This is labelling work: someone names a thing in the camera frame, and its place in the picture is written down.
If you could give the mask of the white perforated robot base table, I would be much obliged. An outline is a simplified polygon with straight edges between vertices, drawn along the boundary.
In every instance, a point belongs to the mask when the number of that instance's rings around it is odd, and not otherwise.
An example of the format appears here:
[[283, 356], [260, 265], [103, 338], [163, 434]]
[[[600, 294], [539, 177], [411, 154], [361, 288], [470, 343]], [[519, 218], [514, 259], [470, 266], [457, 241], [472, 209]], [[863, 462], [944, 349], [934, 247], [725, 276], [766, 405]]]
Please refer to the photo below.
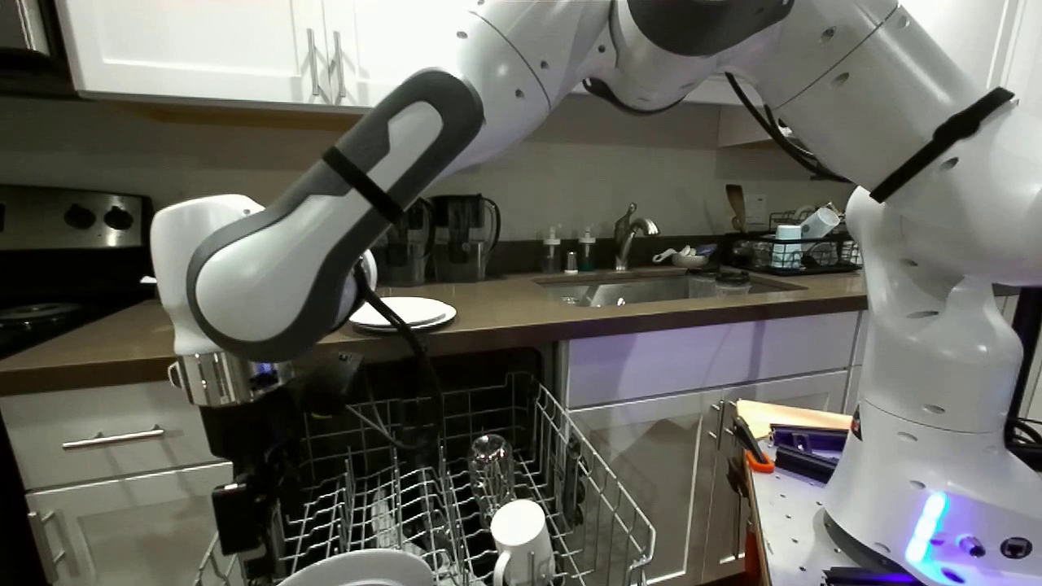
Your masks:
[[759, 562], [763, 586], [918, 586], [890, 560], [872, 560], [848, 538], [832, 541], [824, 517], [824, 485], [776, 465], [776, 426], [842, 434], [848, 412], [739, 401], [735, 422], [753, 434], [753, 448], [741, 452], [753, 507], [746, 560]]

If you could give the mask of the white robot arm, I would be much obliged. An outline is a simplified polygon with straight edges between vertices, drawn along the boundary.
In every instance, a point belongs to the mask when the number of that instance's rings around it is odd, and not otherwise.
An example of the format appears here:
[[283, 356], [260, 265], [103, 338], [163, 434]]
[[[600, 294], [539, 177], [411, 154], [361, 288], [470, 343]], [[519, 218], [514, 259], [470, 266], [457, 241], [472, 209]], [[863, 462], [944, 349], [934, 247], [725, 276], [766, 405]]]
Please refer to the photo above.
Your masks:
[[569, 92], [659, 115], [716, 71], [854, 184], [868, 343], [831, 521], [901, 562], [1035, 568], [1039, 475], [1004, 438], [1021, 343], [995, 295], [1042, 282], [1039, 123], [898, 0], [480, 0], [279, 198], [155, 218], [180, 351], [310, 351], [431, 184], [526, 140]]

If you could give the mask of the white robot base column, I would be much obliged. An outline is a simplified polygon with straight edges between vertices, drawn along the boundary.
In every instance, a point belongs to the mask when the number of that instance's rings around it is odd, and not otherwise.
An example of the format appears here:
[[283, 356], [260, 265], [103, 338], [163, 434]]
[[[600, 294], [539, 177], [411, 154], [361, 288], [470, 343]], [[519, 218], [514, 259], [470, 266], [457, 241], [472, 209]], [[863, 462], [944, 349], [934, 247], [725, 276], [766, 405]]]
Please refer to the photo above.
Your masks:
[[866, 190], [848, 227], [868, 336], [828, 521], [921, 586], [1042, 586], [1039, 473], [1004, 446], [1021, 346], [990, 282], [904, 259]]

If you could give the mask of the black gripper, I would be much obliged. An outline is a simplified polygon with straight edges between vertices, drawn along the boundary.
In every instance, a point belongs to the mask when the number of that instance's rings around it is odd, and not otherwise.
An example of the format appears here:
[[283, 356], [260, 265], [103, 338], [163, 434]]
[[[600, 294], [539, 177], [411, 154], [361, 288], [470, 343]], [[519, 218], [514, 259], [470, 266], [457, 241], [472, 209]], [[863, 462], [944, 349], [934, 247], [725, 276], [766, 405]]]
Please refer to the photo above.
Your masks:
[[203, 422], [208, 448], [231, 462], [231, 477], [213, 488], [222, 551], [257, 551], [285, 477], [285, 446], [304, 434], [297, 401], [272, 391], [253, 405], [206, 408]]

